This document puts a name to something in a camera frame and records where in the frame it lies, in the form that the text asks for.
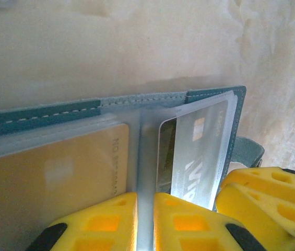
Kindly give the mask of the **teal leather card holder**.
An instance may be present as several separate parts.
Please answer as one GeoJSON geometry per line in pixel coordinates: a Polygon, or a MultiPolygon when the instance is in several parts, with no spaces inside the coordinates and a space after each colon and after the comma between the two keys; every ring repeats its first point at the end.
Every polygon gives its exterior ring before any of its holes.
{"type": "Polygon", "coordinates": [[[0,138],[54,127],[69,129],[91,126],[98,130],[102,126],[127,124],[129,140],[124,193],[137,193],[136,251],[155,251],[152,214],[154,196],[157,193],[159,132],[162,123],[215,103],[228,101],[227,118],[223,128],[223,145],[219,155],[220,173],[216,178],[216,189],[212,195],[213,207],[209,209],[215,211],[215,197],[221,182],[227,175],[230,163],[238,162],[246,167],[259,167],[264,154],[264,148],[258,143],[237,136],[245,95],[246,88],[236,86],[105,97],[53,106],[3,111],[0,112],[0,138]]]}

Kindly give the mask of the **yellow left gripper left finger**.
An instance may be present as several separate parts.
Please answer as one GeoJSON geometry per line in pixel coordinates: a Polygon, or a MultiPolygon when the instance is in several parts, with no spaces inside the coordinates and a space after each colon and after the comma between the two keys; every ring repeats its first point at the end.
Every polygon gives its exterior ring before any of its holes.
{"type": "Polygon", "coordinates": [[[52,222],[26,251],[136,251],[137,193],[120,196],[52,222]]]}

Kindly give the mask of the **dark picture credit card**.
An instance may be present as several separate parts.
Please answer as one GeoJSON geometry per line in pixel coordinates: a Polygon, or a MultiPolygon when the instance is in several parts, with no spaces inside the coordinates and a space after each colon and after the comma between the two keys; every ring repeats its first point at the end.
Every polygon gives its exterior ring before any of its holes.
{"type": "Polygon", "coordinates": [[[159,132],[157,191],[171,193],[176,118],[162,123],[159,132]]]}

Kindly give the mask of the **gold credit card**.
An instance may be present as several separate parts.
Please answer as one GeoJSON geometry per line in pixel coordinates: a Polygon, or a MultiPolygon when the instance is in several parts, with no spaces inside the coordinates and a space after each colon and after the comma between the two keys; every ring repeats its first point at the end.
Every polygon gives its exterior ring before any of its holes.
{"type": "Polygon", "coordinates": [[[0,251],[126,190],[129,127],[54,127],[0,138],[0,251]]]}

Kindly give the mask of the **silver credit card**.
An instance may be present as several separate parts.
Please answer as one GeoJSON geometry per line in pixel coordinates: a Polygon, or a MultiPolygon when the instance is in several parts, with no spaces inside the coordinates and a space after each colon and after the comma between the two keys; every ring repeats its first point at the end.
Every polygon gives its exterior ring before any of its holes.
{"type": "Polygon", "coordinates": [[[177,118],[171,195],[213,207],[228,106],[224,100],[177,118]]]}

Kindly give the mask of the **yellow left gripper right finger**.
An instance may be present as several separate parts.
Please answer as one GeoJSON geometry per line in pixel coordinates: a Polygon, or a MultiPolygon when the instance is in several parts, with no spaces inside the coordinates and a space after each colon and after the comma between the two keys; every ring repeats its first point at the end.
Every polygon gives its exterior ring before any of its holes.
{"type": "Polygon", "coordinates": [[[167,193],[154,197],[156,251],[267,251],[239,221],[167,193]]]}

